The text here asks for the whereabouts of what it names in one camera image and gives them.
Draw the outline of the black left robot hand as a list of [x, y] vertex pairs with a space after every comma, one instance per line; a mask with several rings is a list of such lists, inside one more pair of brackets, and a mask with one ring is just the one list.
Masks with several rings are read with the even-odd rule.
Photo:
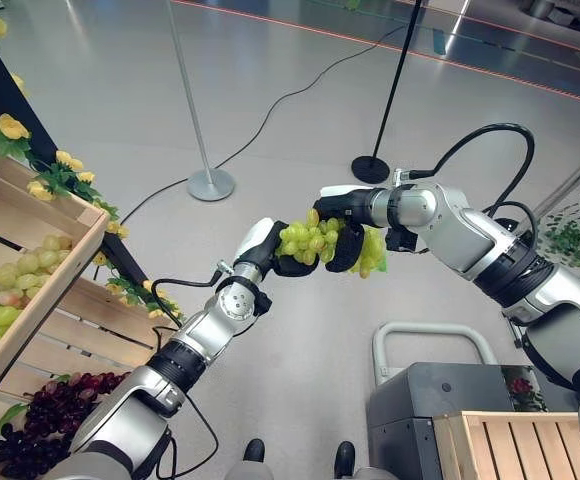
[[247, 264], [258, 271], [261, 281], [270, 271], [277, 276], [290, 278], [303, 277], [314, 272], [318, 266], [317, 259], [306, 265], [298, 262], [293, 255], [276, 256], [281, 245], [280, 232], [287, 227], [287, 223], [273, 221], [269, 217], [259, 220], [237, 248], [233, 267], [237, 269], [241, 264]]

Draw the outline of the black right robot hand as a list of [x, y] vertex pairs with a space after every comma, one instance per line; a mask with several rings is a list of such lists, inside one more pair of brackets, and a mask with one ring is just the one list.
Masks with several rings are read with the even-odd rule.
[[342, 219], [334, 256], [325, 263], [327, 271], [341, 273], [351, 269], [361, 256], [365, 238], [363, 221], [369, 220], [367, 200], [373, 190], [356, 185], [323, 187], [313, 207], [323, 220]]

